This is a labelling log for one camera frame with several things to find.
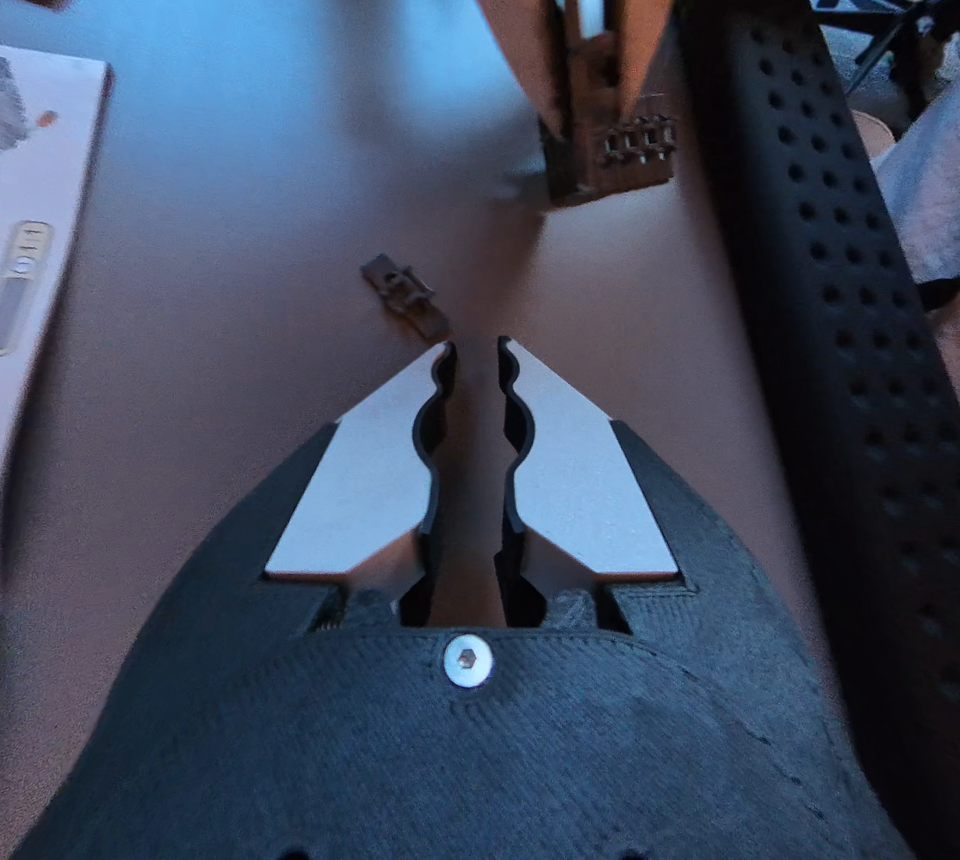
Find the single grey track link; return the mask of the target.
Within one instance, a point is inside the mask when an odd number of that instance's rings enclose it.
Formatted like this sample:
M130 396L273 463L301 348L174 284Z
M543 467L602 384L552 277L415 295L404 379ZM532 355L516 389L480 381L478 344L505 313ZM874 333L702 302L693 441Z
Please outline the single grey track link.
M434 290L410 265L399 265L388 254L378 254L361 266L361 274L384 306L423 339L437 343L449 337L450 321L435 304Z

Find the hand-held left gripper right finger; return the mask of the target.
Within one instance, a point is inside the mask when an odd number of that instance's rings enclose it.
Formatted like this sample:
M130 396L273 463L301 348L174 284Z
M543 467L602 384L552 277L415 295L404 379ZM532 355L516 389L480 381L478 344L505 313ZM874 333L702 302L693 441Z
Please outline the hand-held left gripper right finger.
M625 627L611 589L671 584L681 571L615 420L516 339L497 346L515 451L495 555L507 625L545 625L550 603L571 593L601 626Z

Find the grey desk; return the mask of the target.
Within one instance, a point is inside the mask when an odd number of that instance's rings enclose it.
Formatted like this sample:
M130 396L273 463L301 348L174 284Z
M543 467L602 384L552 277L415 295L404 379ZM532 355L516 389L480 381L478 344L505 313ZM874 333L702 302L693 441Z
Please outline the grey desk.
M830 651L695 143L673 182L541 214L537 118L475 0L2 0L8 45L110 62L2 561L2 858L185 560L423 340L360 267L437 293L459 362L430 620L503 625L497 340L627 422Z

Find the black perforated chair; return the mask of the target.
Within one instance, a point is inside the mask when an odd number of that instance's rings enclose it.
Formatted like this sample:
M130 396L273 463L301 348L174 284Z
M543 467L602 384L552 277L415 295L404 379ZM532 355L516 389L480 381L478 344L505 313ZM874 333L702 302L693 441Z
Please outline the black perforated chair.
M691 132L864 772L958 858L954 387L808 0L677 0Z

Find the white instruction booklet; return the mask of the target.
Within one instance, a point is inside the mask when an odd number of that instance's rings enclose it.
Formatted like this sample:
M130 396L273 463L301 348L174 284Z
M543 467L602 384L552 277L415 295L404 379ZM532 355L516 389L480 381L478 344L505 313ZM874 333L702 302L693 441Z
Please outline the white instruction booklet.
M1 451L5 470L62 288L111 71L1 48Z

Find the black office chair base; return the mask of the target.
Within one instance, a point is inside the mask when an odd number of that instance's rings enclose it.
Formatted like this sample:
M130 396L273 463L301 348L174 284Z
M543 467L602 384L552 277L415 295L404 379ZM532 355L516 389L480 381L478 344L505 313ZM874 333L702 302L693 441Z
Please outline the black office chair base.
M945 47L958 34L959 0L813 0L812 7L822 27L869 38L852 61L846 96L888 60L888 79L916 121L930 104L927 92Z

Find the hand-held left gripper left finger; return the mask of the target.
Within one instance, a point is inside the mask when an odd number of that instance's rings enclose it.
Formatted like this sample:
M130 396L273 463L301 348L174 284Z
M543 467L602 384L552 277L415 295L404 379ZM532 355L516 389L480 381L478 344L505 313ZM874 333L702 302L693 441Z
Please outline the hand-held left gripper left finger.
M426 625L440 559L433 452L447 433L457 351L440 342L335 422L265 565L273 581L382 595L401 624Z

